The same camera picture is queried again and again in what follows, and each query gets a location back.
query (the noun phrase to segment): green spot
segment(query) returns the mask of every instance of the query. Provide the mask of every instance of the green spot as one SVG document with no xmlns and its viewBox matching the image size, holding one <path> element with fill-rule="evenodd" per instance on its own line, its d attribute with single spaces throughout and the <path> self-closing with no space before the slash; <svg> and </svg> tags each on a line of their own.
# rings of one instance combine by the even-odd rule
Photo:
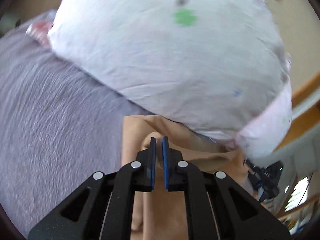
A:
<svg viewBox="0 0 320 240">
<path fill-rule="evenodd" d="M 184 27 L 193 26 L 198 20 L 198 17 L 193 14 L 194 11 L 185 8 L 180 8 L 178 12 L 174 14 L 177 24 Z"/>
</svg>

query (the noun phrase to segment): black robotic device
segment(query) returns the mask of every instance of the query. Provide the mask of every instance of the black robotic device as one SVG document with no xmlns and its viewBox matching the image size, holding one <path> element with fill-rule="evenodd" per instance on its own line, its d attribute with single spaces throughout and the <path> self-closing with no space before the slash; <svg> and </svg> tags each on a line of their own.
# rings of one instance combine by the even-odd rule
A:
<svg viewBox="0 0 320 240">
<path fill-rule="evenodd" d="M 166 137 L 162 153 L 166 189 L 185 193 L 190 240 L 291 239 L 288 229 L 226 173 L 200 171 L 170 149 Z M 155 163 L 152 138 L 136 161 L 112 174 L 90 176 L 30 231 L 28 240 L 129 240 L 134 193 L 154 189 Z"/>
</svg>

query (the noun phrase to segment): white pillow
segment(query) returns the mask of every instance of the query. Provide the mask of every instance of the white pillow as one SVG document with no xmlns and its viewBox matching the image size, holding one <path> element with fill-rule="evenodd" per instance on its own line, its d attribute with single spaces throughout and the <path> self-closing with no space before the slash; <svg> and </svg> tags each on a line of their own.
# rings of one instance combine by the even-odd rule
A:
<svg viewBox="0 0 320 240">
<path fill-rule="evenodd" d="M 231 139 L 288 80 L 264 0 L 63 0 L 52 49 L 145 109 Z"/>
</svg>

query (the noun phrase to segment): mattress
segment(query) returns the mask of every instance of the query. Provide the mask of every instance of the mattress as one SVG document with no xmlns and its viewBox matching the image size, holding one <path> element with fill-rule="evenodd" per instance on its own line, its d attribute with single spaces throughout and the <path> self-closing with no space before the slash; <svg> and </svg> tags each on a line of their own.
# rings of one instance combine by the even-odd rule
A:
<svg viewBox="0 0 320 240">
<path fill-rule="evenodd" d="M 120 168 L 122 119 L 151 114 L 25 35 L 0 39 L 0 203 L 29 230 L 95 171 Z"/>
</svg>

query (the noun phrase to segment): triangular cutout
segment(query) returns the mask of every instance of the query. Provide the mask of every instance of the triangular cutout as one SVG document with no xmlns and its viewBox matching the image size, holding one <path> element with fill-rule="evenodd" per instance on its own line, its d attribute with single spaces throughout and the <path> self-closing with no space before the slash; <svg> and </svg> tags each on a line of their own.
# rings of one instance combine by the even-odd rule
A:
<svg viewBox="0 0 320 240">
<path fill-rule="evenodd" d="M 229 192 L 242 221 L 245 221 L 258 214 L 256 209 L 250 205 L 250 203 L 248 203 L 236 190 L 229 188 Z"/>
<path fill-rule="evenodd" d="M 70 205 L 68 205 L 61 215 L 74 222 L 79 220 L 81 211 L 90 194 L 90 189 L 86 188 Z"/>
</svg>

